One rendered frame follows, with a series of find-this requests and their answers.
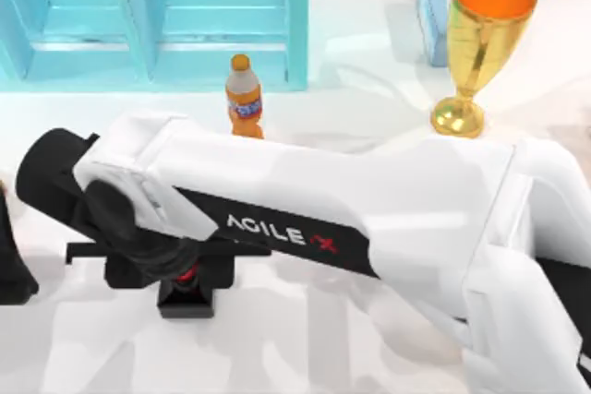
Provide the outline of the light blue box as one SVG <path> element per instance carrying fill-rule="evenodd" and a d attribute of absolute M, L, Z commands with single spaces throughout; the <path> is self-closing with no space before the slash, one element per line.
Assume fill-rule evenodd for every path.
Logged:
<path fill-rule="evenodd" d="M 417 0 L 416 8 L 428 63 L 446 67 L 447 27 L 451 0 Z"/>

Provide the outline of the light blue rack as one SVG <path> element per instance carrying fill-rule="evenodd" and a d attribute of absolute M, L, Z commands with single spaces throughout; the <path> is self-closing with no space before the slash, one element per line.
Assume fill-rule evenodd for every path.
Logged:
<path fill-rule="evenodd" d="M 0 91 L 219 90 L 235 54 L 308 84 L 308 0 L 0 0 Z"/>

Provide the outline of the orange bottle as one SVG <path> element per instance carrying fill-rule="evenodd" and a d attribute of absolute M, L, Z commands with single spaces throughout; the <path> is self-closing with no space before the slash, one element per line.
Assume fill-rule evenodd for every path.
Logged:
<path fill-rule="evenodd" d="M 259 125 L 262 116 L 261 85 L 246 54 L 232 57 L 225 92 L 232 134 L 263 139 L 263 131 Z"/>

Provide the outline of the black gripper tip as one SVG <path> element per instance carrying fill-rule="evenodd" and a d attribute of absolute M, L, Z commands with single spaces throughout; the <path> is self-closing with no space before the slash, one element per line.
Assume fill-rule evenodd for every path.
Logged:
<path fill-rule="evenodd" d="M 0 187 L 0 305 L 26 304 L 38 291 L 39 284 L 18 251 L 6 193 Z"/>

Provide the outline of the gold trophy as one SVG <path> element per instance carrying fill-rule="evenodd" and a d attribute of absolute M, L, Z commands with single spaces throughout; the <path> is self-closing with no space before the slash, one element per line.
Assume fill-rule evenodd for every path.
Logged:
<path fill-rule="evenodd" d="M 537 0 L 451 0 L 447 53 L 456 92 L 430 114 L 437 133 L 468 138 L 481 134 L 485 115 L 475 96 L 503 69 L 536 6 Z"/>

